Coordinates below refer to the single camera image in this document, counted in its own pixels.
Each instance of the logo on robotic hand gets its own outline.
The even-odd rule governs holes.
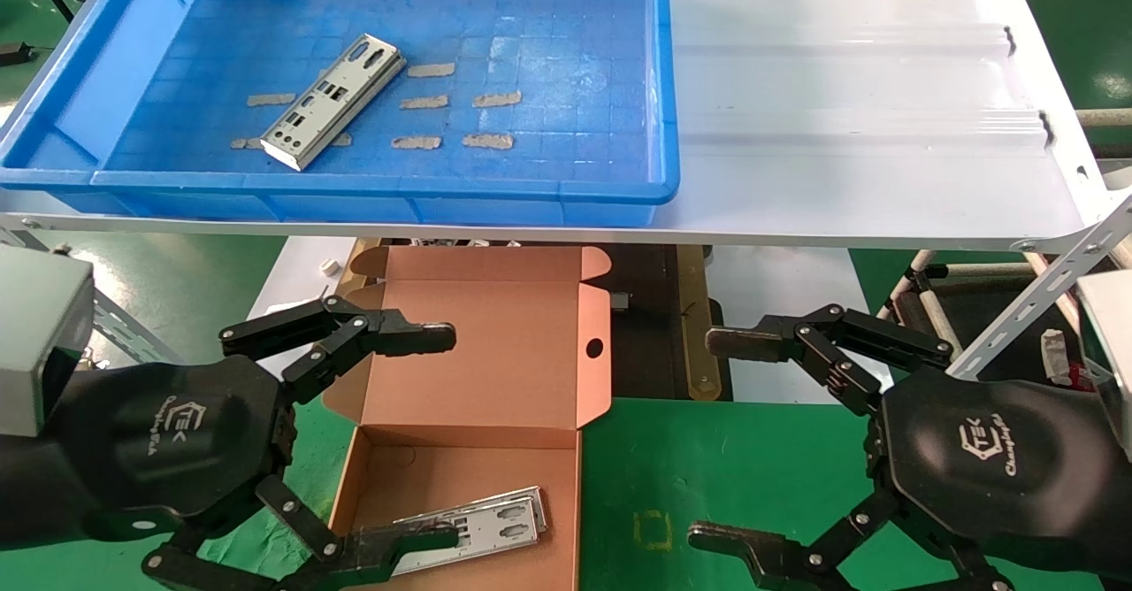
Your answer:
[[[959,426],[960,445],[979,461],[986,461],[1005,452],[1006,476],[1013,477],[1018,474],[1014,438],[1011,437],[1010,428],[1002,417],[990,414],[990,422],[994,422],[994,427],[984,427],[981,419],[967,419],[966,425]]]
[[[206,406],[198,402],[190,401],[182,405],[170,406],[177,401],[177,396],[165,399],[165,402],[157,409],[153,417],[153,427],[149,428],[149,449],[147,455],[157,453],[157,445],[161,444],[161,434],[173,432],[173,443],[185,443],[189,439],[186,432],[200,429],[204,421]]]

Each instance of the white pipe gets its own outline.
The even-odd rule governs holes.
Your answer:
[[[1030,264],[949,264],[946,280],[958,277],[1031,277]]]
[[[963,352],[963,346],[959,343],[955,329],[951,327],[947,314],[943,311],[943,306],[940,305],[940,298],[935,297],[934,291],[924,291],[919,293],[919,300],[924,306],[924,312],[927,314],[927,319],[932,323],[932,329],[935,331],[936,336],[945,342],[950,342],[951,360],[954,361],[959,357],[959,353]]]
[[[1132,127],[1132,108],[1129,110],[1078,110],[1077,120],[1083,128]]]
[[[927,268],[927,265],[932,264],[934,256],[934,249],[921,249],[912,258],[909,268],[915,269],[917,273],[923,273]],[[909,277],[900,277],[900,281],[897,282],[897,288],[892,289],[892,292],[889,293],[889,303],[895,303],[897,298],[902,296],[902,293],[907,293],[910,288],[912,288],[912,281]],[[876,311],[876,316],[880,319],[887,319],[891,312],[889,306],[881,306],[881,309]]]

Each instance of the green floor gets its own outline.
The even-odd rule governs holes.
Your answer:
[[[1132,0],[1030,0],[1036,18],[1079,108],[1132,106]],[[24,40],[53,46],[62,19],[45,0],[0,0],[0,43]],[[0,68],[0,119],[37,66]],[[1095,139],[1127,140],[1121,136]],[[69,241],[96,262],[103,290],[186,360],[218,357],[220,326],[247,315],[283,240],[271,237],[41,233]],[[854,251],[869,307],[876,309],[910,262],[904,251]],[[952,262],[998,259],[962,252]],[[115,365],[125,358],[100,352]],[[658,430],[658,419],[676,421]],[[328,512],[350,431],[320,405],[300,413],[295,466],[289,482]],[[860,421],[831,406],[704,405],[618,401],[586,430],[582,588],[585,590],[751,589],[737,560],[693,553],[688,522],[706,517],[813,538],[864,496]],[[641,538],[634,523],[641,523]],[[148,590],[138,572],[148,543],[77,543],[0,554],[0,585],[12,590]],[[301,550],[257,516],[206,555],[280,575]],[[946,567],[919,554],[894,530],[883,532],[848,565],[866,591],[943,577]],[[1036,574],[1004,567],[1023,591],[1099,589],[1082,575]]]

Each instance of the silver metal plate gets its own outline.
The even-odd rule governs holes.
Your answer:
[[[453,523],[460,532],[458,542],[451,549],[406,554],[393,569],[393,575],[408,574],[537,543],[540,522],[535,519],[534,502],[538,499],[535,492],[534,497],[523,496],[513,500],[413,516],[413,520]]]
[[[496,494],[487,498],[480,498],[479,500],[472,500],[471,503],[465,503],[458,507],[448,507],[447,509],[439,509],[436,512],[428,512],[426,514],[418,514],[415,516],[409,516],[408,519],[401,519],[395,521],[396,523],[406,523],[421,521],[427,519],[434,519],[440,514],[448,514],[452,512],[465,512],[470,509],[477,509],[480,507],[486,507],[488,505],[495,505],[496,503],[512,503],[515,500],[522,500],[524,498],[531,498],[534,504],[534,522],[539,528],[539,533],[547,530],[547,517],[542,512],[542,489],[539,486],[526,487],[524,489],[516,489],[514,491],[508,491],[506,494]]]
[[[361,35],[264,132],[264,151],[302,171],[404,67],[396,46]]]

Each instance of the black cable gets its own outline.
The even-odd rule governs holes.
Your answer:
[[[60,12],[60,14],[61,14],[61,15],[62,15],[62,16],[63,16],[65,18],[67,18],[67,22],[68,22],[68,23],[71,23],[71,22],[74,22],[74,19],[75,19],[75,15],[74,15],[74,14],[72,14],[72,11],[70,10],[70,7],[68,7],[68,6],[67,6],[67,2],[63,2],[63,0],[51,0],[51,1],[52,1],[53,3],[55,3],[55,8],[58,8],[59,12]]]

